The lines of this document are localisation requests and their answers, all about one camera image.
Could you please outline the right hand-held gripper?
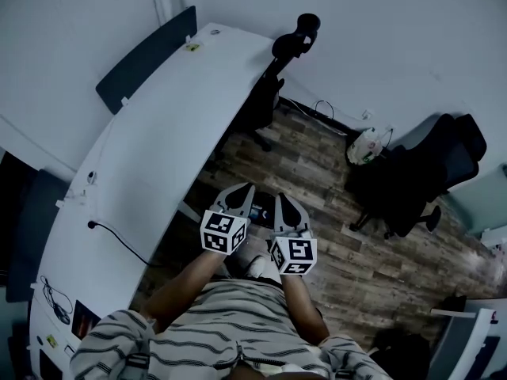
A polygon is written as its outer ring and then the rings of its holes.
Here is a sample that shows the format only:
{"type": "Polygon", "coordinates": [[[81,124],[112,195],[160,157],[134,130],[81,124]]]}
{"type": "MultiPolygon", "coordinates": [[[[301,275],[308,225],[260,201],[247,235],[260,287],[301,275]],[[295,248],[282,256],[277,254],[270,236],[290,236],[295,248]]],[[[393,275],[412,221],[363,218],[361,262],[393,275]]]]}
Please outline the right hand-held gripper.
{"type": "Polygon", "coordinates": [[[309,224],[308,213],[298,201],[282,192],[276,196],[277,232],[271,235],[269,252],[281,275],[306,275],[316,265],[317,239],[312,237],[309,224]]]}

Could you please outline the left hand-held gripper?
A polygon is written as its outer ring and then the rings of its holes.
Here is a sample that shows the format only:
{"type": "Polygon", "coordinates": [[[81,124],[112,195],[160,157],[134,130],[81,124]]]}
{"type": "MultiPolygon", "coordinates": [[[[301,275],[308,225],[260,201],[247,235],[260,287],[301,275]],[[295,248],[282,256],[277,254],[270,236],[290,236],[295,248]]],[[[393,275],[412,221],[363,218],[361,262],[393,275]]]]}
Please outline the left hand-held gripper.
{"type": "Polygon", "coordinates": [[[246,240],[249,219],[227,214],[248,216],[254,193],[255,186],[252,183],[241,183],[218,194],[209,210],[205,211],[200,225],[200,240],[204,250],[231,255],[246,240]]]}

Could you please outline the person's left forearm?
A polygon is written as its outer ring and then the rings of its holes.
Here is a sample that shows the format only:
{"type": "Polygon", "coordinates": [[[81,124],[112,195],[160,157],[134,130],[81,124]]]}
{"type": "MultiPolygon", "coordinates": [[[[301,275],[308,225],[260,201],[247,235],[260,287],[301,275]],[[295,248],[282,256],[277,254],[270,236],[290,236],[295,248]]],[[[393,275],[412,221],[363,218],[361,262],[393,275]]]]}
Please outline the person's left forearm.
{"type": "Polygon", "coordinates": [[[177,276],[152,294],[140,314],[153,323],[155,333],[164,332],[187,311],[226,257],[225,254],[203,251],[177,276]]]}

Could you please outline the person's right forearm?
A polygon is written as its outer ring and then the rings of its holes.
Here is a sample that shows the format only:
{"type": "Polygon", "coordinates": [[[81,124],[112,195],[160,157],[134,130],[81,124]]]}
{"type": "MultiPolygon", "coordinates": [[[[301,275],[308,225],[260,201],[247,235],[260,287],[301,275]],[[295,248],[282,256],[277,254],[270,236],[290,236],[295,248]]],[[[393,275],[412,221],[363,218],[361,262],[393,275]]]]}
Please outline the person's right forearm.
{"type": "Polygon", "coordinates": [[[329,335],[322,315],[315,308],[303,279],[298,275],[280,277],[289,316],[299,336],[318,346],[329,335]]]}

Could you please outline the white desk leg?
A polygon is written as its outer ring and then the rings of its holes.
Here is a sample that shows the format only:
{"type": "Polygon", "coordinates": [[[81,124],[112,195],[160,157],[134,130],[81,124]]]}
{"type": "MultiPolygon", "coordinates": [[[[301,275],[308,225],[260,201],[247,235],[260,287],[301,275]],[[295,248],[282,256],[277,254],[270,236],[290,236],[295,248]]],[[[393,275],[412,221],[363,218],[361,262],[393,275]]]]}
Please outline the white desk leg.
{"type": "Polygon", "coordinates": [[[179,203],[177,210],[187,218],[193,220],[197,224],[200,224],[202,217],[196,211],[194,211],[185,201],[181,201],[179,203]]]}

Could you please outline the person's white shoe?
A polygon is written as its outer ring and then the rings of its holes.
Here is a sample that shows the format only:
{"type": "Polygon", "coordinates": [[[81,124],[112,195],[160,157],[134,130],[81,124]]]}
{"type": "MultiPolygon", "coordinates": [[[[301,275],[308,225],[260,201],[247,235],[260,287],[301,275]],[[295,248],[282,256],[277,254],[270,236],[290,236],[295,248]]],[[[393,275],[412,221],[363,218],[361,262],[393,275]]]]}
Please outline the person's white shoe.
{"type": "Polygon", "coordinates": [[[243,277],[246,279],[260,279],[267,278],[267,268],[269,267],[269,260],[259,255],[254,257],[246,268],[246,272],[243,277]]]}

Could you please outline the white green printed bag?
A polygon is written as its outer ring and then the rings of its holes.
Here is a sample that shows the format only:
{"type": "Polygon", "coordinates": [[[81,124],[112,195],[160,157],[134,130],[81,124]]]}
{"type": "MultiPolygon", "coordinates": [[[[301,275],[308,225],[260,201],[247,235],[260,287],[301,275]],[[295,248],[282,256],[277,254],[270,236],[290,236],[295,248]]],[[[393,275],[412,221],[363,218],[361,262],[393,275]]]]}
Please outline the white green printed bag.
{"type": "Polygon", "coordinates": [[[360,133],[346,151],[348,161],[353,165],[365,165],[381,154],[383,144],[378,131],[371,127],[360,133]]]}

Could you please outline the black office chair with hanger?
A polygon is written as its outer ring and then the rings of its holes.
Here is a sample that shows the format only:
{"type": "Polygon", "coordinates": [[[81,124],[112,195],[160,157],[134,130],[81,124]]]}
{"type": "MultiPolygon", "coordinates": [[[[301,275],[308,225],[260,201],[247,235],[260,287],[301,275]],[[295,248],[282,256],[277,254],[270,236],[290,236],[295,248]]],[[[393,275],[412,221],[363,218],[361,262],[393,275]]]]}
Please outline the black office chair with hanger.
{"type": "Polygon", "coordinates": [[[284,79],[278,78],[278,75],[294,58],[299,58],[311,49],[320,26],[321,20],[317,15],[304,13],[298,17],[294,32],[274,41],[273,60],[215,147],[215,159],[223,158],[223,147],[234,133],[248,135],[263,151],[271,150],[271,146],[257,131],[268,127],[273,121],[273,112],[279,105],[279,92],[284,85],[284,79]]]}

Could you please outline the person's striped shirt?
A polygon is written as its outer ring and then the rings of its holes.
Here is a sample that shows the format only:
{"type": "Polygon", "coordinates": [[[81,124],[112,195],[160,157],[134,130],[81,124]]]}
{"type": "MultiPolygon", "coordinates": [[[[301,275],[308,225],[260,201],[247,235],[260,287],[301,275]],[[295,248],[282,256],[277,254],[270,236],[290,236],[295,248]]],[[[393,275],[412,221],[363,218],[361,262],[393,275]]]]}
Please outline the person's striped shirt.
{"type": "Polygon", "coordinates": [[[134,310],[103,317],[71,358],[74,380],[222,380],[237,365],[264,376],[311,373],[326,380],[391,380],[348,336],[318,346],[296,332],[276,287],[209,283],[164,332],[134,310]]]}

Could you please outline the black mesh office chair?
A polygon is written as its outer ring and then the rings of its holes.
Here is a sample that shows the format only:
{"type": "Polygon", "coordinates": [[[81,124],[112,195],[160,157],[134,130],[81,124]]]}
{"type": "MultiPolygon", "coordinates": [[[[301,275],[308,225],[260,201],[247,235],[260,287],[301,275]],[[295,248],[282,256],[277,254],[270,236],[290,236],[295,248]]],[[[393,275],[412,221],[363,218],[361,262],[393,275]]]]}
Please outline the black mesh office chair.
{"type": "Polygon", "coordinates": [[[428,203],[478,175],[486,140],[472,115],[443,114],[414,147],[385,150],[366,165],[352,165],[345,190],[362,206],[360,218],[349,226],[361,230],[371,219],[385,222],[386,239],[404,238],[417,224],[433,231],[440,207],[429,215],[428,203]]]}

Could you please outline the long white power strip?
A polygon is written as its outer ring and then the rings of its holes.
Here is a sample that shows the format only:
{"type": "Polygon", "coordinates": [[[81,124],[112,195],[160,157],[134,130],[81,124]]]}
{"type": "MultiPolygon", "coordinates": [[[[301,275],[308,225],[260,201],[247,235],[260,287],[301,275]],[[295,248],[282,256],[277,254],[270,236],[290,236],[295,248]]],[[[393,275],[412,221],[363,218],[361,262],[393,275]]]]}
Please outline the long white power strip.
{"type": "Polygon", "coordinates": [[[70,188],[63,199],[58,199],[55,202],[59,210],[65,207],[76,207],[82,211],[86,216],[89,229],[98,226],[97,204],[98,187],[94,184],[85,186],[81,191],[74,191],[70,188]]]}

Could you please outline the dark gray desk divider panel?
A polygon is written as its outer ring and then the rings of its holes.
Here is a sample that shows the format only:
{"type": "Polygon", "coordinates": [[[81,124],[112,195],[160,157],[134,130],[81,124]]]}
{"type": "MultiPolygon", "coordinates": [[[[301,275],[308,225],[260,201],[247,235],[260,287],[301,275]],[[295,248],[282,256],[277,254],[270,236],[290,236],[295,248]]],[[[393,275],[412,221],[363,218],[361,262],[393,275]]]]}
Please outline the dark gray desk divider panel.
{"type": "Polygon", "coordinates": [[[185,44],[185,37],[193,37],[196,33],[196,7],[190,6],[138,44],[96,85],[95,90],[107,109],[116,115],[123,108],[121,99],[130,99],[185,44]]]}
{"type": "Polygon", "coordinates": [[[13,231],[13,250],[7,275],[6,301],[28,302],[37,280],[40,262],[58,213],[56,202],[68,184],[46,170],[39,170],[21,192],[21,209],[13,231]]]}

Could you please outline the black backpack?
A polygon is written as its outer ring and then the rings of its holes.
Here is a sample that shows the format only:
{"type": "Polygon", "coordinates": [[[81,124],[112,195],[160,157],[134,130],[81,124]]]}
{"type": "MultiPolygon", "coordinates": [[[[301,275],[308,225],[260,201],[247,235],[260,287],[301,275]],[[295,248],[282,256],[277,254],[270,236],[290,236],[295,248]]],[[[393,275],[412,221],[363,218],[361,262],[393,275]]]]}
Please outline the black backpack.
{"type": "Polygon", "coordinates": [[[420,334],[403,328],[382,329],[375,336],[370,356],[393,380],[426,380],[430,344],[420,334]]]}

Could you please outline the frosted glass door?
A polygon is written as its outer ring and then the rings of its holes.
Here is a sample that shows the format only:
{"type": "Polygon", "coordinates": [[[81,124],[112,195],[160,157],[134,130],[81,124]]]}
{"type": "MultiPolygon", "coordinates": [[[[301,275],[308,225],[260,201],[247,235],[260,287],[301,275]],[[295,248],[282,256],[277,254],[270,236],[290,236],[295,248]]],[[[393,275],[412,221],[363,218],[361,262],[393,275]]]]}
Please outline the frosted glass door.
{"type": "Polygon", "coordinates": [[[444,195],[469,234],[507,226],[507,163],[444,195]]]}

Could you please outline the white storage shelf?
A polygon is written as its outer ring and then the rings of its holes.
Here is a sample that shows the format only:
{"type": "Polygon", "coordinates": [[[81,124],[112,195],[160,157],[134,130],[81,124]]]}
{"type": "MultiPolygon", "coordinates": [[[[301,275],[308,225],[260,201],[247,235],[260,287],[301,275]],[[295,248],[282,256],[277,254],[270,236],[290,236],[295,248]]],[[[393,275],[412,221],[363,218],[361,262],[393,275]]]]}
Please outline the white storage shelf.
{"type": "Polygon", "coordinates": [[[461,310],[436,308],[449,319],[427,380],[507,379],[507,298],[468,299],[461,310]]]}

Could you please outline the black wired mouse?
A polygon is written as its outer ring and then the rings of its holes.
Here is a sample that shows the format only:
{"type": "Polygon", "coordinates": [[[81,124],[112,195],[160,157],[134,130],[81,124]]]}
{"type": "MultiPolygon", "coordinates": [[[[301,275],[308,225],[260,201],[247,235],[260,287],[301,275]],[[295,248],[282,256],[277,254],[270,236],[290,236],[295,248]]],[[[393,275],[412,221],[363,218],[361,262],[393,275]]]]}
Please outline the black wired mouse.
{"type": "Polygon", "coordinates": [[[65,325],[69,325],[71,323],[71,315],[74,311],[71,300],[62,292],[55,289],[49,282],[48,279],[44,276],[40,276],[40,281],[42,283],[42,293],[49,307],[52,309],[54,315],[59,319],[60,322],[65,325]],[[54,294],[63,296],[69,304],[70,309],[64,309],[56,300],[54,294]]]}

